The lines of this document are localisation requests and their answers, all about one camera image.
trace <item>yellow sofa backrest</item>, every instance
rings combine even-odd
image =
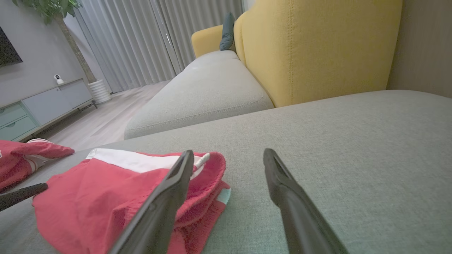
[[[402,0],[256,0],[234,25],[237,55],[275,107],[384,90]]]

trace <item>plant pot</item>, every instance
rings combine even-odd
[[[88,87],[94,96],[96,104],[102,104],[112,99],[112,96],[105,87],[104,80],[89,83]]]

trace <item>television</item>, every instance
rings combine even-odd
[[[0,27],[0,67],[21,62],[22,59]]]

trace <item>mint green drawer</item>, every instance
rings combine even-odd
[[[0,129],[0,139],[13,140],[26,132],[33,130],[36,125],[30,117],[24,117]]]
[[[14,104],[7,108],[0,109],[0,127],[17,120],[27,113],[20,106],[20,104]]]

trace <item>sofa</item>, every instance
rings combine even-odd
[[[402,1],[259,0],[234,24],[192,36],[197,57],[128,123],[126,139],[386,89]]]
[[[133,138],[103,148],[165,154],[218,151],[231,198],[203,253],[287,253],[264,175],[273,148],[350,254],[452,249],[452,99],[407,90],[352,94]],[[13,190],[80,163],[79,151]],[[32,199],[0,212],[2,253],[57,253],[39,234]]]

